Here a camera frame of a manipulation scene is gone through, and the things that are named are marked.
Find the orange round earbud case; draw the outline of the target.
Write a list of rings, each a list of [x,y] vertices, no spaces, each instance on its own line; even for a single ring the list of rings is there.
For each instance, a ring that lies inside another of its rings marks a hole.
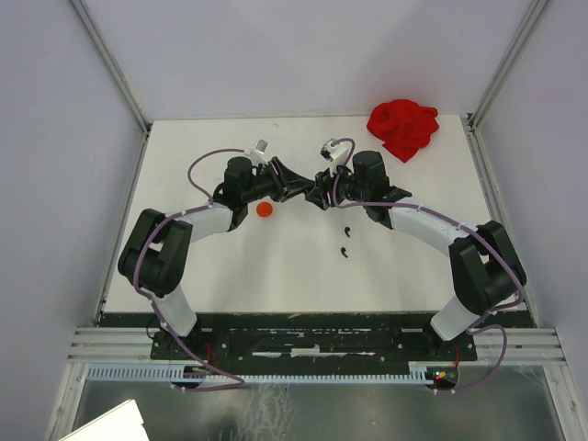
[[[270,202],[262,201],[256,206],[256,213],[261,218],[268,218],[273,214],[273,205]]]

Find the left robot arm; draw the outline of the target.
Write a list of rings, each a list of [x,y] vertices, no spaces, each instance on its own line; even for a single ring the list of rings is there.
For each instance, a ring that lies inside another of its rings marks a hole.
[[[172,215],[145,209],[134,224],[118,260],[118,271],[146,298],[172,348],[184,358],[197,356],[203,336],[193,330],[197,315],[181,289],[190,245],[236,229],[248,205],[263,198],[284,202],[308,194],[314,181],[289,170],[276,157],[255,165],[244,156],[231,158],[210,202]]]

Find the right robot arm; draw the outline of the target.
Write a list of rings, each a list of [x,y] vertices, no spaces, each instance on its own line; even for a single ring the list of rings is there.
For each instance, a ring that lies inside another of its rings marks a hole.
[[[421,338],[426,355],[444,358],[454,350],[456,337],[524,299],[526,274],[501,223],[462,222],[422,204],[390,184],[378,152],[350,154],[344,147],[327,145],[321,155],[329,166],[315,176],[307,201],[321,209],[361,207],[372,221],[448,257],[454,295]]]

